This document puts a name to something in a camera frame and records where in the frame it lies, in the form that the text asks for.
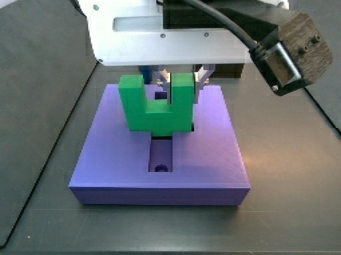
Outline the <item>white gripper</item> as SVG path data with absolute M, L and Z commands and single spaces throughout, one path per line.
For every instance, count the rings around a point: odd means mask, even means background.
M 106 66 L 151 65 L 171 103 L 171 73 L 163 65 L 203 64 L 194 72 L 195 97 L 215 64 L 250 61 L 247 48 L 226 29 L 166 29 L 163 0 L 78 0 L 87 17 L 94 55 Z

